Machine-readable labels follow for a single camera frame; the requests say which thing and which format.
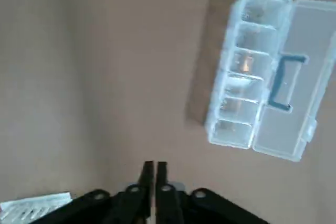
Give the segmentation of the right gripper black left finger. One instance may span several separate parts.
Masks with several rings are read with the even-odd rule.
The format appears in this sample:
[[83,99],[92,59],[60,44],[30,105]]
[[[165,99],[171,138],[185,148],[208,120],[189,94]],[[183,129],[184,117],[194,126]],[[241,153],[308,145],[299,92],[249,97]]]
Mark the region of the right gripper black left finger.
[[111,195],[103,189],[86,193],[33,223],[146,223],[151,211],[154,162],[146,161],[135,184]]

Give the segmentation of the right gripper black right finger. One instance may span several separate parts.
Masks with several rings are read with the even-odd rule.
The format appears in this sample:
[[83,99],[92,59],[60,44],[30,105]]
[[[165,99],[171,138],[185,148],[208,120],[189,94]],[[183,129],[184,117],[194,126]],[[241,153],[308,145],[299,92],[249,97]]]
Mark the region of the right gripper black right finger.
[[167,162],[158,162],[156,171],[157,223],[264,223],[250,211],[207,189],[187,194],[167,179]]

